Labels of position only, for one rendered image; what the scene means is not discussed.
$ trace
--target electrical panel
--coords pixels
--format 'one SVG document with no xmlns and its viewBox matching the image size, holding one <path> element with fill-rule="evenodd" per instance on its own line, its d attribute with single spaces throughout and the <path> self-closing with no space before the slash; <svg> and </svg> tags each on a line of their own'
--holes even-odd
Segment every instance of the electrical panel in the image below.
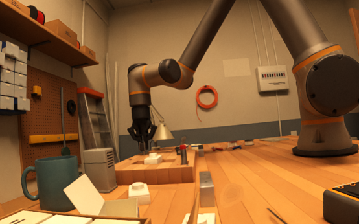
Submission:
<svg viewBox="0 0 359 224">
<path fill-rule="evenodd" d="M 289 89 L 286 65 L 257 67 L 256 75 L 259 93 Z"/>
</svg>

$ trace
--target shelf bracket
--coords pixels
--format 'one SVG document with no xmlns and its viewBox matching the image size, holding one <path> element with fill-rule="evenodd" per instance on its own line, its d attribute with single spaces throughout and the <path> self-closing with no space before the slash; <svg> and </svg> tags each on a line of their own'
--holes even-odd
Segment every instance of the shelf bracket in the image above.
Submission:
<svg viewBox="0 0 359 224">
<path fill-rule="evenodd" d="M 73 77 L 73 68 L 77 69 L 81 66 L 85 66 L 85 65 L 88 65 L 88 63 L 85 63 L 85 64 L 81 64 L 81 65 L 75 65 L 75 66 L 71 66 L 70 68 L 70 77 L 72 78 Z"/>
<path fill-rule="evenodd" d="M 47 44 L 47 43 L 50 43 L 50 42 L 51 42 L 50 40 L 47 40 L 47 41 L 44 41 L 44 42 L 41 42 L 41 43 L 36 43 L 36 44 L 33 44 L 33 45 L 29 45 L 28 54 L 27 54 L 27 60 L 30 61 L 30 59 L 31 59 L 31 48 L 38 47 L 38 46 L 41 46 L 41 45 L 44 45 L 44 44 Z"/>
</svg>

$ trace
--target blue mug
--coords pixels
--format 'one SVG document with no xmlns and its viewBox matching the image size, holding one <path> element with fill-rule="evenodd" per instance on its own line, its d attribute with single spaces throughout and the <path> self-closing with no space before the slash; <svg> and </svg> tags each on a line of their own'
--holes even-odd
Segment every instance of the blue mug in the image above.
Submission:
<svg viewBox="0 0 359 224">
<path fill-rule="evenodd" d="M 38 195 L 32 196 L 27 190 L 26 177 L 36 172 Z M 75 206 L 63 192 L 79 177 L 77 156 L 66 155 L 35 160 L 35 167 L 27 167 L 21 175 L 21 187 L 24 195 L 30 200 L 40 200 L 42 210 L 68 212 Z"/>
</svg>

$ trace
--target pegboard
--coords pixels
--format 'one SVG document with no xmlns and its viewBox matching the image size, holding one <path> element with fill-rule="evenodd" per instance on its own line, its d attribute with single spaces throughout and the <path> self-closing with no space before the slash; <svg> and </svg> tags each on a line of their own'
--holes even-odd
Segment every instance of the pegboard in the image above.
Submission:
<svg viewBox="0 0 359 224">
<path fill-rule="evenodd" d="M 31 96 L 34 85 L 42 88 L 42 96 Z M 21 171 L 29 166 L 35 166 L 36 159 L 61 156 L 63 141 L 41 144 L 29 144 L 29 135 L 62 134 L 62 118 L 60 107 L 60 88 L 64 96 L 64 126 L 65 133 L 78 134 L 78 113 L 74 115 L 67 111 L 67 102 L 74 100 L 77 105 L 77 84 L 27 66 L 27 98 L 30 99 L 30 111 L 19 116 L 19 141 L 21 156 Z M 66 141 L 71 154 L 76 155 L 81 164 L 79 140 Z M 36 177 L 30 172 L 27 179 Z"/>
</svg>

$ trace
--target orange and black case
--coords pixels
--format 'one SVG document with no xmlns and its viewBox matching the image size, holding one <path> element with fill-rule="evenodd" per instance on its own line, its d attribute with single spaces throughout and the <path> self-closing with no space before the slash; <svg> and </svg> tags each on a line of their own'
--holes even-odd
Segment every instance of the orange and black case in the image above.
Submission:
<svg viewBox="0 0 359 224">
<path fill-rule="evenodd" d="M 332 224 L 359 224 L 359 181 L 324 191 L 323 217 Z"/>
</svg>

